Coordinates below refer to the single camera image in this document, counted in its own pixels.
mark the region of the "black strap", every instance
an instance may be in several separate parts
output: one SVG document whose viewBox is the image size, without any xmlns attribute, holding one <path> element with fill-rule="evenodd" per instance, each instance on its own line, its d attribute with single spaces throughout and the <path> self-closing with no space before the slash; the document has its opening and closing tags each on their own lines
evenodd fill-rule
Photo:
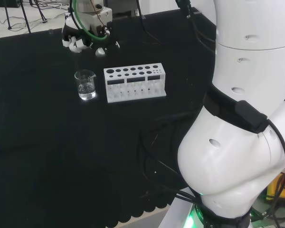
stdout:
<svg viewBox="0 0 285 228">
<path fill-rule="evenodd" d="M 200 211 L 203 214 L 204 228 L 247 228 L 250 224 L 250 210 L 245 215 L 232 219 L 220 217 L 205 206 L 200 206 Z"/>
<path fill-rule="evenodd" d="M 235 101 L 213 84 L 204 98 L 204 106 L 212 115 L 246 131 L 263 132 L 268 127 L 267 116 L 247 101 Z"/>
</svg>

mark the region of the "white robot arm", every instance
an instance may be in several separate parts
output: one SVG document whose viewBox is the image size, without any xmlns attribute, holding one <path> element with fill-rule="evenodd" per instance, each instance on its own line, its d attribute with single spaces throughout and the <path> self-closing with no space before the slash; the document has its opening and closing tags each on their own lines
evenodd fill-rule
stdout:
<svg viewBox="0 0 285 228">
<path fill-rule="evenodd" d="M 79 53 L 83 49 L 91 48 L 99 40 L 108 43 L 113 16 L 112 10 L 104 6 L 103 0 L 68 0 L 67 2 L 70 3 L 70 10 L 62 30 L 63 45 Z"/>
<path fill-rule="evenodd" d="M 216 63 L 208 97 L 222 97 L 215 101 L 219 110 L 226 108 L 225 101 L 247 101 L 268 116 L 285 140 L 285 0 L 214 2 Z M 179 168 L 217 217 L 240 218 L 285 168 L 284 150 L 270 126 L 252 132 L 207 106 L 179 147 Z"/>
</svg>

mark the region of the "water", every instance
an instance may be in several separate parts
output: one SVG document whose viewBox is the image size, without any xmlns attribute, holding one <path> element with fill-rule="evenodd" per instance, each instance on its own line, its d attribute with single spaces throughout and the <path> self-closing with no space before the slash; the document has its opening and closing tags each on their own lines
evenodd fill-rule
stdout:
<svg viewBox="0 0 285 228">
<path fill-rule="evenodd" d="M 92 83 L 86 83 L 78 87 L 78 94 L 83 100 L 90 100 L 96 97 L 95 86 Z"/>
</svg>

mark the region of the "test tube rack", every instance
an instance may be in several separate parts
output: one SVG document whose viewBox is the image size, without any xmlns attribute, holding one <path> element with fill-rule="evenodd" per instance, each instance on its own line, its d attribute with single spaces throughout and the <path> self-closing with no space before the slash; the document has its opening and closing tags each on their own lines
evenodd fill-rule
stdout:
<svg viewBox="0 0 285 228">
<path fill-rule="evenodd" d="M 104 69 L 108 103 L 166 96 L 161 63 Z"/>
</svg>

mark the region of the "black tablecloth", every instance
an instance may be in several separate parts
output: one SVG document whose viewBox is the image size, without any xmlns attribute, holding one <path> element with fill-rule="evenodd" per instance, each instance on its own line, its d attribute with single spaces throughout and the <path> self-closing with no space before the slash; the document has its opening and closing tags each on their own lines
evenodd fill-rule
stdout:
<svg viewBox="0 0 285 228">
<path fill-rule="evenodd" d="M 213 37 L 214 25 L 197 17 Z M 171 202 L 163 195 L 139 198 L 154 186 L 137 166 L 138 131 L 168 122 L 152 122 L 156 118 L 200 107 L 214 57 L 178 10 L 144 22 L 162 46 L 144 34 L 137 18 L 117 20 L 112 33 L 121 49 L 101 59 L 93 50 L 76 55 L 64 48 L 60 29 L 0 38 L 0 228 L 114 227 Z M 163 64 L 167 97 L 106 102 L 104 68 L 148 63 Z M 75 71 L 84 68 L 97 75 L 98 97 L 89 102 L 79 98 L 74 82 Z M 176 150 L 191 124 L 168 124 L 146 144 L 156 138 L 152 153 L 176 169 Z M 152 159 L 147 174 L 184 187 Z"/>
</svg>

